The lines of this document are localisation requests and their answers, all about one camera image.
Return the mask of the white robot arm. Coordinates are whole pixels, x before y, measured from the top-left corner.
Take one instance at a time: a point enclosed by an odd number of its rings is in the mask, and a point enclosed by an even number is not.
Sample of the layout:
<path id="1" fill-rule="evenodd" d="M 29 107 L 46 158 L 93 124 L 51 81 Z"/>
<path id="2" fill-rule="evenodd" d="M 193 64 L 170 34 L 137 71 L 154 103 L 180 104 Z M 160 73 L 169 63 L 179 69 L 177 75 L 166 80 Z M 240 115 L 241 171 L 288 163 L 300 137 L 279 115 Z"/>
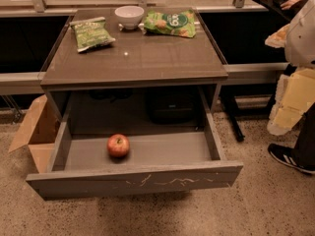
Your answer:
<path id="1" fill-rule="evenodd" d="M 315 0 L 308 0 L 265 44 L 283 47 L 285 60 L 296 68 L 290 76 L 280 76 L 267 125 L 270 134 L 281 136 L 315 103 Z"/>

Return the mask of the person's hand on laptop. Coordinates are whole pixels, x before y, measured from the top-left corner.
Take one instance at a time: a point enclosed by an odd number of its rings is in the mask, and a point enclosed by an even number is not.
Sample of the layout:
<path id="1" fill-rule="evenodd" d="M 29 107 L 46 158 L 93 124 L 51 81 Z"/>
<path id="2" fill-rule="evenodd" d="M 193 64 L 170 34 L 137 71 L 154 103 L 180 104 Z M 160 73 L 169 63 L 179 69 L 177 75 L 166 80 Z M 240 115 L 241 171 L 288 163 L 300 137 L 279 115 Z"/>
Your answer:
<path id="1" fill-rule="evenodd" d="M 281 3 L 281 9 L 282 10 L 293 10 L 299 8 L 299 3 L 302 0 L 287 0 L 283 3 Z"/>

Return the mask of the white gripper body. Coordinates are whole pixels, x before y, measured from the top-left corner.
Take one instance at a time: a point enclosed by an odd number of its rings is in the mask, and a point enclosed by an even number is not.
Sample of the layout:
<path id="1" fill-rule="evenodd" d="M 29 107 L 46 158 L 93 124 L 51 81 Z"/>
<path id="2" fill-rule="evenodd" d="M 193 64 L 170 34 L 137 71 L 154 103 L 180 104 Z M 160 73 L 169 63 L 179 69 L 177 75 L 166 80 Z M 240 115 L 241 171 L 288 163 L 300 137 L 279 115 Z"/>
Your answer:
<path id="1" fill-rule="evenodd" d="M 280 136 L 290 131 L 315 103 L 315 71 L 303 68 L 290 76 L 281 75 L 275 100 L 267 130 Z"/>

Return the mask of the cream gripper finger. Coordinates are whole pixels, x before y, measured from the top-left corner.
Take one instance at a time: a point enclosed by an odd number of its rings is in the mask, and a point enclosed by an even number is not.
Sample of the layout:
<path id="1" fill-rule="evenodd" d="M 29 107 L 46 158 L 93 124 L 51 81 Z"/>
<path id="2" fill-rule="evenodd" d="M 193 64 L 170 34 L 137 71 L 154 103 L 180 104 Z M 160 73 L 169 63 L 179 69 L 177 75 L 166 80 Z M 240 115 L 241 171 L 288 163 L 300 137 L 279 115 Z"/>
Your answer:
<path id="1" fill-rule="evenodd" d="M 289 25 L 283 26 L 273 34 L 269 35 L 265 40 L 265 44 L 273 48 L 284 48 L 288 30 Z"/>

